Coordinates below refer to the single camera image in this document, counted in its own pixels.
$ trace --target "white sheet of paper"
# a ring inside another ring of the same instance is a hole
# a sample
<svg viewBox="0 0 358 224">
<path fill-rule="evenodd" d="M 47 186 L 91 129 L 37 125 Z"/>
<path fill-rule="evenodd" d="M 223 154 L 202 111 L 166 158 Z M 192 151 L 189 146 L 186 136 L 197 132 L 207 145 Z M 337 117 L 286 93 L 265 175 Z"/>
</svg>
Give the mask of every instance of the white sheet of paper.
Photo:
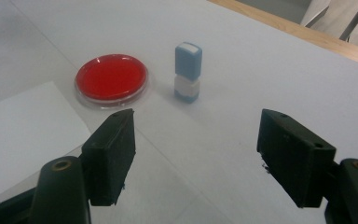
<svg viewBox="0 0 358 224">
<path fill-rule="evenodd" d="M 52 82 L 0 102 L 0 193 L 89 137 Z"/>
</svg>

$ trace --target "blue block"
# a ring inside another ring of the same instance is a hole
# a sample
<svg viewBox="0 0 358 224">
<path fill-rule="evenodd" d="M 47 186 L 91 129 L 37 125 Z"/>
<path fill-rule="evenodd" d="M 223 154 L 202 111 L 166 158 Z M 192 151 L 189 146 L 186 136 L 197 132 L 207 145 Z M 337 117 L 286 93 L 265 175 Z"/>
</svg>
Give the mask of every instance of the blue block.
<svg viewBox="0 0 358 224">
<path fill-rule="evenodd" d="M 201 74 L 202 49 L 184 42 L 175 49 L 175 73 L 194 81 Z"/>
<path fill-rule="evenodd" d="M 181 93 L 179 93 L 179 91 L 175 91 L 175 96 L 179 99 L 181 99 L 182 101 L 185 101 L 186 103 L 193 103 L 194 101 L 197 100 L 197 98 L 199 98 L 200 93 L 197 93 L 195 96 L 184 96 Z"/>
</svg>

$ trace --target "petri dish lid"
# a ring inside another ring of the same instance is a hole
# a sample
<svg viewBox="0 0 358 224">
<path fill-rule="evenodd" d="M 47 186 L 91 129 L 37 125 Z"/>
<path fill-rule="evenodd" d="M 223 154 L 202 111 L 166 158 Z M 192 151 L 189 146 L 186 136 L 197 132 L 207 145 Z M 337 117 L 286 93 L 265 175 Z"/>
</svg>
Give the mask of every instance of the petri dish lid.
<svg viewBox="0 0 358 224">
<path fill-rule="evenodd" d="M 84 64 L 76 75 L 76 89 L 86 101 L 115 106 L 131 102 L 145 89 L 147 69 L 125 54 L 109 54 Z"/>
</svg>

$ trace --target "stacked blocks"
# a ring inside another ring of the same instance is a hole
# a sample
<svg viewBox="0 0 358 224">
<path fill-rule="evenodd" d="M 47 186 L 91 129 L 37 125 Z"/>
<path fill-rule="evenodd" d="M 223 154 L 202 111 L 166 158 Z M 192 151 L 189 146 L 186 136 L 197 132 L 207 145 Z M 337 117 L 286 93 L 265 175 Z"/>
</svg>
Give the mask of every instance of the stacked blocks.
<svg viewBox="0 0 358 224">
<path fill-rule="evenodd" d="M 184 42 L 175 49 L 175 96 L 193 103 L 200 94 L 202 49 Z"/>
</svg>

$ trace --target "red petri dish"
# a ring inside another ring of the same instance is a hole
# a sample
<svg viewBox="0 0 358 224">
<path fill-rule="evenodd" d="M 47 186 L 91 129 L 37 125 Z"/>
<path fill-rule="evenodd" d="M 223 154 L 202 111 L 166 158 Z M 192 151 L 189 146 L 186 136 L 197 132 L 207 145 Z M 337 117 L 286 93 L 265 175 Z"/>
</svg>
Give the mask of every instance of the red petri dish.
<svg viewBox="0 0 358 224">
<path fill-rule="evenodd" d="M 76 75 L 76 88 L 88 101 L 121 105 L 145 88 L 147 69 L 134 57 L 110 54 L 84 64 Z"/>
</svg>

